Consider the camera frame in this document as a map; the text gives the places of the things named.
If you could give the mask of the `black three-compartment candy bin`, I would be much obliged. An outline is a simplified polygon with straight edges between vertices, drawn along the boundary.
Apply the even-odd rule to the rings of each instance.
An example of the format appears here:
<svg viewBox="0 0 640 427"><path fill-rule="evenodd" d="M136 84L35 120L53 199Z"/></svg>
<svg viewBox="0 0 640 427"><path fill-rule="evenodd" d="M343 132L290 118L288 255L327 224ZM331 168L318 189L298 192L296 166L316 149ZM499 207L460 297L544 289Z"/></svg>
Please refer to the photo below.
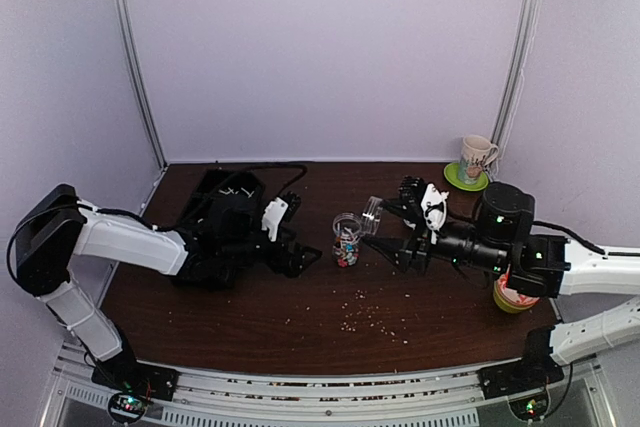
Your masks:
<svg viewBox="0 0 640 427"><path fill-rule="evenodd" d="M223 187L256 188L251 199L221 196ZM192 192L174 229L185 241L187 259L172 283L209 290L230 289L248 265L242 246L257 231L265 186L249 170L210 169Z"/></svg>

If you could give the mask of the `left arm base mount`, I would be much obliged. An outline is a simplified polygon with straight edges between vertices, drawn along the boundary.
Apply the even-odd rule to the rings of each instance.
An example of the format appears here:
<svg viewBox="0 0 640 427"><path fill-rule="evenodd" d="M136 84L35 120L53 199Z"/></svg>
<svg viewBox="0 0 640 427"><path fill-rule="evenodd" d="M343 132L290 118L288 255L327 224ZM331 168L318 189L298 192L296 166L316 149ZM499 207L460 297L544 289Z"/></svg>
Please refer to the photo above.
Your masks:
<svg viewBox="0 0 640 427"><path fill-rule="evenodd" d="M117 426L140 421L155 400L171 401L179 373L168 367L139 362L126 336L120 332L122 350L108 360L99 360L84 341L85 356L91 359L91 381L115 390L106 411Z"/></svg>

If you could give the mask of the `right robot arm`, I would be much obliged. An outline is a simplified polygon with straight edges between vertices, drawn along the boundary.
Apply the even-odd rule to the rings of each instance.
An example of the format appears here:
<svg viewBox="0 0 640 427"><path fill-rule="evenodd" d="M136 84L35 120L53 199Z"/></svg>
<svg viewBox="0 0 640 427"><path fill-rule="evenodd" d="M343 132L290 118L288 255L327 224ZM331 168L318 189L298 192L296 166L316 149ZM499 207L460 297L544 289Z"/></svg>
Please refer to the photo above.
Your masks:
<svg viewBox="0 0 640 427"><path fill-rule="evenodd" d="M616 308L573 323L539 328L527 335L523 359L513 366L519 387L535 387L551 371L591 354L639 338L639 251L601 247L570 229L535 218L535 199L519 188L490 184L469 219L455 217L447 193L407 177L383 210L409 223L406 239L366 235L363 242L399 271L424 273L432 259L455 269L478 269L489 280L530 298L586 293L619 294Z"/></svg>

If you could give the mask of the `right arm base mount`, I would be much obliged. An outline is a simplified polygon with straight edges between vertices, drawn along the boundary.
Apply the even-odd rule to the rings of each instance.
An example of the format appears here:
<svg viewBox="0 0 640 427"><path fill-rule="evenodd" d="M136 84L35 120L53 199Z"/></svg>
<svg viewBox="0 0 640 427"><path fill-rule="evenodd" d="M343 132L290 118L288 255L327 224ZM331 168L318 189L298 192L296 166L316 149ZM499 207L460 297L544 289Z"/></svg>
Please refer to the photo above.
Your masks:
<svg viewBox="0 0 640 427"><path fill-rule="evenodd" d="M511 414L528 425L553 416L573 382L573 363L561 365L552 358L554 330L551 326L530 331L519 360L477 371L484 399L508 397Z"/></svg>

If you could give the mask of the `clear jar lid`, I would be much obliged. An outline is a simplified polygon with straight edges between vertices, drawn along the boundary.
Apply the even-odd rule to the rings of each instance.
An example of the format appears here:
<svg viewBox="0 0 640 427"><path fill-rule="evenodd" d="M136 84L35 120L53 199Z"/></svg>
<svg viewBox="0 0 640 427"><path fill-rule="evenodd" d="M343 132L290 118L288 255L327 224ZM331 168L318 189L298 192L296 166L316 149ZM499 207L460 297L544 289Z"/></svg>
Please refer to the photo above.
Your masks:
<svg viewBox="0 0 640 427"><path fill-rule="evenodd" d="M377 196L371 196L368 199L360 216L362 236L376 235L383 211L382 203L383 200Z"/></svg>

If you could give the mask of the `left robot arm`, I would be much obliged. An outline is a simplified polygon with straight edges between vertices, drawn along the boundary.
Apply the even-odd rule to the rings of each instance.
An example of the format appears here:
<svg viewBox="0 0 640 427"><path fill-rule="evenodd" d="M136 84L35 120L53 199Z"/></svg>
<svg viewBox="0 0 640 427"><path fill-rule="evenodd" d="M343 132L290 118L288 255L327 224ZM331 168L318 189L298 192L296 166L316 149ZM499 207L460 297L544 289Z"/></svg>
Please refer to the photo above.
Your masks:
<svg viewBox="0 0 640 427"><path fill-rule="evenodd" d="M12 280L71 331L123 391L144 380L126 338L82 290L69 265L78 256L155 271L188 285L227 288L237 273L264 265L288 278L317 262L320 250L296 240L287 222L301 199L293 192L262 200L259 186L197 193L173 226L98 207L61 184L15 227L6 247Z"/></svg>

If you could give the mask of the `clear plastic jar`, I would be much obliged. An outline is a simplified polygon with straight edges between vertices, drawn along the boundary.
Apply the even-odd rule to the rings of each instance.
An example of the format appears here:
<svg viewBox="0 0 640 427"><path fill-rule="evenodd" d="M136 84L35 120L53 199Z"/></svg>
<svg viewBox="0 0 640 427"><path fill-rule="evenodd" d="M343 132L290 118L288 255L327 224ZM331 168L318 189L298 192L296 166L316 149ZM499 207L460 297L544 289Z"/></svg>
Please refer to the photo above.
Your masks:
<svg viewBox="0 0 640 427"><path fill-rule="evenodd" d="M341 213L334 218L332 229L332 258L340 268L354 266L360 258L360 218L353 213Z"/></svg>

